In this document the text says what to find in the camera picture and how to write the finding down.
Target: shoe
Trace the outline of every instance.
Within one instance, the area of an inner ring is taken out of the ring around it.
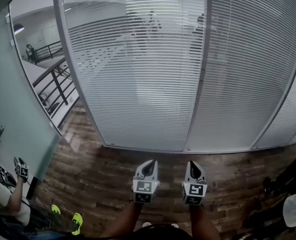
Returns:
[[[142,228],[147,227],[147,226],[150,226],[150,225],[151,225],[150,222],[144,222],[144,223],[142,224]]]
[[[61,211],[60,211],[60,209],[59,209],[59,207],[58,207],[57,205],[55,205],[55,204],[53,204],[53,205],[51,206],[51,210],[52,210],[54,213],[62,214]]]
[[[81,227],[82,224],[83,224],[83,217],[82,217],[79,213],[76,212],[76,213],[73,215],[73,217],[72,217],[72,221],[78,225],[78,228],[77,228],[76,231],[71,232],[71,233],[72,233],[74,236],[79,235],[79,234],[80,234],[80,227]]]

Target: black metal railing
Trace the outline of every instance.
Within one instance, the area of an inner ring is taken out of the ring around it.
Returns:
[[[34,51],[37,63],[64,55],[63,46],[60,41],[51,43]]]
[[[63,104],[68,105],[68,98],[76,89],[65,61],[60,59],[32,83],[51,118]]]

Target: dark clothing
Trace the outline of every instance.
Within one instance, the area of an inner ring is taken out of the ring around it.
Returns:
[[[180,239],[192,240],[193,238],[184,230],[170,224],[152,224],[132,232],[125,240],[152,240],[152,239]]]
[[[251,215],[248,218],[247,223],[252,224],[252,226],[254,226],[256,223],[263,223],[263,222],[271,221],[277,218],[280,218],[280,220],[278,220],[277,222],[271,225],[257,229],[253,233],[253,235],[251,235],[247,239],[254,238],[254,239],[261,240],[264,238],[269,238],[269,237],[278,235],[284,232],[285,230],[289,229],[289,227],[287,227],[285,220],[283,218],[283,207],[284,207],[284,201],[281,201],[274,207],[271,207],[267,210],[263,210]]]
[[[202,45],[203,45],[203,38],[204,38],[204,28],[199,26],[192,33],[193,33],[194,36],[196,36],[196,38],[192,42],[189,51],[190,51],[190,53],[191,52],[201,53]]]
[[[32,54],[29,56],[29,58],[31,59],[31,61],[33,63],[35,63],[35,65],[37,65],[37,57],[36,57],[35,49],[31,48],[31,52],[32,52]]]
[[[135,39],[140,49],[144,49],[146,47],[146,26],[144,24],[144,19],[141,17],[133,17],[128,18],[130,29],[135,35]]]
[[[272,187],[278,194],[296,193],[296,159],[276,178]]]
[[[63,218],[60,214],[48,211],[36,202],[29,201],[30,218],[25,227],[27,231],[36,229],[51,229],[59,232],[74,232],[78,226],[72,220]]]

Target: forearm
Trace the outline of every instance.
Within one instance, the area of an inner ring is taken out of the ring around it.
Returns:
[[[117,237],[133,232],[142,207],[142,203],[131,202],[128,204],[114,222],[106,226],[101,237]]]
[[[9,201],[7,204],[7,208],[11,213],[17,213],[21,209],[23,198],[23,185],[24,180],[21,177],[18,177],[16,187],[11,196],[9,197]]]
[[[199,205],[190,205],[192,237],[195,240],[220,240],[221,237],[205,209]]]

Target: wall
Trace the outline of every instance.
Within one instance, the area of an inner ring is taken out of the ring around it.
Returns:
[[[34,176],[42,180],[60,136],[32,91],[15,46],[11,46],[7,14],[7,9],[0,12],[0,126],[5,126],[0,165],[14,175],[13,159],[21,157],[29,166],[28,181]]]
[[[54,8],[38,11],[19,19],[13,23],[20,23],[24,30],[15,35],[20,55],[26,61],[26,45],[30,44],[36,50],[54,42],[60,41]]]

